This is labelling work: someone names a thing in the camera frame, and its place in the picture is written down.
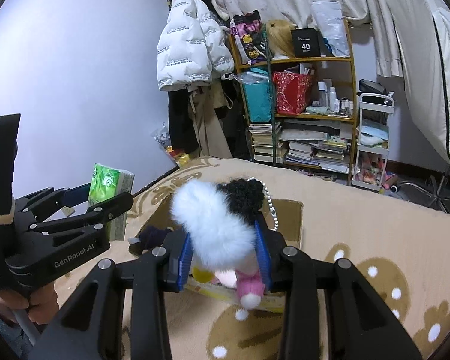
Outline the person's left hand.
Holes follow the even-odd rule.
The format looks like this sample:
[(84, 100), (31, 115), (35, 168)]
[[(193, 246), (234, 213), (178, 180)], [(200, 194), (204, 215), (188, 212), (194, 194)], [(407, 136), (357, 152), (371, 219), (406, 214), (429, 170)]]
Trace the person's left hand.
[(24, 310), (29, 320), (39, 325), (49, 323), (57, 314), (57, 292), (55, 283), (48, 283), (37, 289), (28, 297), (23, 297), (16, 291), (4, 289), (0, 291), (0, 318), (7, 323), (17, 320), (14, 311)]

